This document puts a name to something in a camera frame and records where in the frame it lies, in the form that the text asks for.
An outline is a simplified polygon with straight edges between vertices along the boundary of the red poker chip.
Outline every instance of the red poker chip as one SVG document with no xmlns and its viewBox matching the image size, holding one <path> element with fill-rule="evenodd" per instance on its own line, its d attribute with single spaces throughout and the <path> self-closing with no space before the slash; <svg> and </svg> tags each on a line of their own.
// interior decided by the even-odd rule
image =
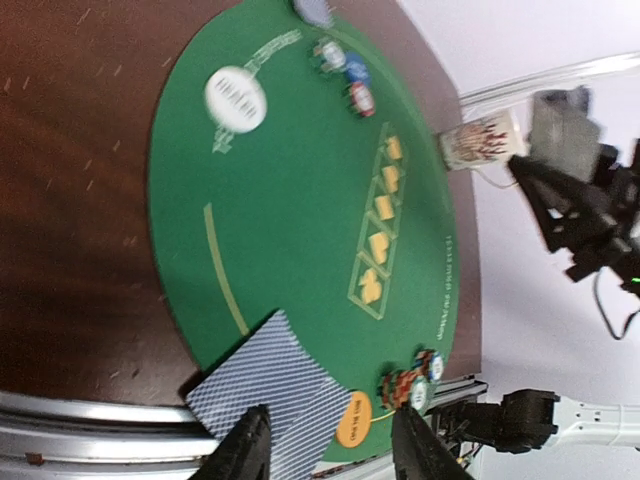
<svg viewBox="0 0 640 480">
<path fill-rule="evenodd" d="M 380 381 L 380 386 L 378 388 L 378 395 L 380 396 L 380 400 L 382 402 L 382 408 L 386 410 L 392 410 L 393 405 L 391 403 L 391 395 L 393 393 L 392 381 L 394 378 L 394 373 L 388 373 L 387 375 L 382 377 Z"/>
<path fill-rule="evenodd" d="M 369 87 L 362 82 L 354 82 L 349 87 L 351 104 L 363 117 L 370 117 L 376 112 L 376 102 Z"/>
<path fill-rule="evenodd" d="M 414 359 L 413 368 L 422 376 L 426 377 L 429 374 L 429 364 L 435 350 L 420 350 Z"/>
<path fill-rule="evenodd" d="M 406 370 L 397 374 L 393 390 L 394 408 L 400 408 L 404 403 L 409 401 L 411 386 L 417 376 L 418 373 L 415 370 Z"/>
</svg>

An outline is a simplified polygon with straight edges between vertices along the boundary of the yellow line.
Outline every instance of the yellow line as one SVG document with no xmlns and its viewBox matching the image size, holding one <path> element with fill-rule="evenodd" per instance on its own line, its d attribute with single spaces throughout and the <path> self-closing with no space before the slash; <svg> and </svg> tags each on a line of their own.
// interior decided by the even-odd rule
<svg viewBox="0 0 640 480">
<path fill-rule="evenodd" d="M 204 224 L 207 227 L 207 240 L 209 240 L 209 249 L 211 250 L 211 256 L 213 257 L 213 267 L 216 269 L 216 275 L 218 276 L 218 282 L 220 283 L 220 290 L 224 295 L 224 299 L 227 301 L 227 306 L 231 311 L 231 315 L 238 326 L 238 330 L 242 335 L 249 333 L 249 328 L 240 313 L 240 308 L 236 303 L 236 299 L 233 297 L 231 287 L 229 286 L 229 280 L 227 274 L 224 272 L 224 266 L 222 265 L 222 257 L 220 256 L 220 247 L 218 247 L 218 237 L 216 236 L 216 227 L 213 224 L 213 209 L 211 204 L 207 204 L 204 207 Z"/>
<path fill-rule="evenodd" d="M 372 419 L 371 419 L 371 423 L 379 422 L 380 420 L 384 420 L 385 418 L 389 418 L 389 417 L 390 417 L 391 415 L 393 415 L 394 413 L 396 413 L 396 411 L 395 411 L 395 410 L 394 410 L 393 412 L 389 412 L 389 413 L 387 413 L 386 415 L 383 415 L 383 416 L 381 416 L 381 417 L 378 417 L 378 418 L 372 418 Z"/>
</svg>

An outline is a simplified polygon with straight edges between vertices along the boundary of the orange button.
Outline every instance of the orange button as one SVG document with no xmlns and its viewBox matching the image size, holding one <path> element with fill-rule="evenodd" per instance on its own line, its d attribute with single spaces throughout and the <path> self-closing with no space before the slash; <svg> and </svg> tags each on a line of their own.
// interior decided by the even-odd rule
<svg viewBox="0 0 640 480">
<path fill-rule="evenodd" d="M 364 392 L 353 392 L 351 403 L 336 431 L 336 439 L 340 445 L 355 448 L 364 442 L 371 428 L 372 413 L 369 397 Z"/>
</svg>

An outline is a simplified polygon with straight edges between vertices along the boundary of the poker chip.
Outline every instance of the poker chip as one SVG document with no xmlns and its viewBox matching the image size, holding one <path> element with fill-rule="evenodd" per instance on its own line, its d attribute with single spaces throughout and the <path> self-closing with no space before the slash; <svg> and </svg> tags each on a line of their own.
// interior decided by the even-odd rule
<svg viewBox="0 0 640 480">
<path fill-rule="evenodd" d="M 362 82 L 355 82 L 349 86 L 349 98 L 354 112 L 362 117 L 370 117 L 376 112 L 376 104 L 371 90 Z"/>
<path fill-rule="evenodd" d="M 415 370 L 405 370 L 396 373 L 393 385 L 393 408 L 400 408 L 409 401 L 411 395 L 411 386 L 418 374 Z"/>
<path fill-rule="evenodd" d="M 369 68 L 360 55 L 355 52 L 345 53 L 346 66 L 344 74 L 349 83 L 362 82 L 367 87 L 371 86 Z"/>
<path fill-rule="evenodd" d="M 324 74 L 342 72 L 347 63 L 344 51 L 338 42 L 327 37 L 320 39 L 313 47 L 313 59 Z"/>
<path fill-rule="evenodd" d="M 414 357 L 412 368 L 418 371 L 420 375 L 426 377 L 429 370 L 429 361 L 431 360 L 433 353 L 434 350 L 420 350 Z"/>
<path fill-rule="evenodd" d="M 393 379 L 395 375 L 393 372 L 384 375 L 380 379 L 378 386 L 378 397 L 381 401 L 381 407 L 385 410 L 393 410 L 393 404 L 391 403 L 391 394 L 393 392 Z"/>
<path fill-rule="evenodd" d="M 416 376 L 415 380 L 411 384 L 411 392 L 409 393 L 409 403 L 415 408 L 421 415 L 427 410 L 427 392 L 428 385 L 427 379 L 422 375 Z"/>
<path fill-rule="evenodd" d="M 293 0 L 293 8 L 300 18 L 320 28 L 333 27 L 331 8 L 326 0 Z"/>
<path fill-rule="evenodd" d="M 429 360 L 427 378 L 430 383 L 439 382 L 444 373 L 444 359 L 438 352 L 434 352 Z"/>
</svg>

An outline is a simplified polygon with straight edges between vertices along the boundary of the green felt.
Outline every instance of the green felt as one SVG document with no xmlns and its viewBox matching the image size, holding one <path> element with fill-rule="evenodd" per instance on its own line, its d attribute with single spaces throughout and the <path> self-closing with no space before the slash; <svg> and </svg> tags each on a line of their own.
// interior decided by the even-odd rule
<svg viewBox="0 0 640 480">
<path fill-rule="evenodd" d="M 264 123 L 236 135 L 228 153 L 212 153 L 216 125 L 205 107 L 205 83 L 219 68 L 244 65 L 291 30 L 302 38 L 274 53 L 256 75 L 267 96 Z M 359 118 L 349 109 L 342 75 L 326 78 L 312 66 L 310 51 L 325 35 L 368 63 L 374 116 Z M 357 283 L 366 270 L 357 267 L 354 277 L 354 263 L 360 250 L 368 252 L 368 242 L 360 249 L 359 240 L 380 231 L 369 223 L 362 237 L 365 212 L 375 211 L 370 191 L 380 170 L 374 166 L 392 162 L 384 146 L 394 134 L 405 175 L 396 215 L 386 223 L 397 238 L 389 249 L 391 275 L 381 284 L 385 294 L 369 305 L 371 314 L 352 300 L 361 298 Z M 150 157 L 158 269 L 175 319 L 203 369 L 218 365 L 243 341 L 216 274 L 205 223 L 208 205 L 228 285 L 248 328 L 255 330 L 270 312 L 284 309 L 313 358 L 345 387 L 369 395 L 374 417 L 385 413 L 375 394 L 383 370 L 408 368 L 421 346 L 448 358 L 458 263 L 445 170 L 399 75 L 346 22 L 338 19 L 330 31 L 313 28 L 283 0 L 246 0 L 213 19 L 171 73 Z M 384 193 L 383 186 L 373 190 Z M 355 449 L 333 442 L 325 460 L 354 461 L 389 450 L 391 422 L 373 423 Z"/>
</svg>

